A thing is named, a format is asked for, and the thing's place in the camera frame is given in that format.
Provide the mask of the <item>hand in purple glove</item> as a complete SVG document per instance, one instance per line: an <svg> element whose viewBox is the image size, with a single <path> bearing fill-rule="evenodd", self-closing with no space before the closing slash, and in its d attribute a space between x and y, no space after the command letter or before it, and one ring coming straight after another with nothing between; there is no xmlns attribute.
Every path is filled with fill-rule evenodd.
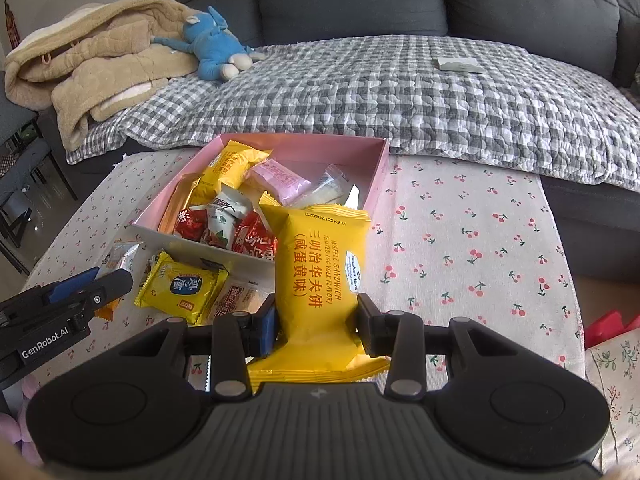
<svg viewBox="0 0 640 480"><path fill-rule="evenodd" d="M28 404L40 383L32 374L1 391L1 435L13 444L30 464L41 467L42 459L26 422Z"/></svg>

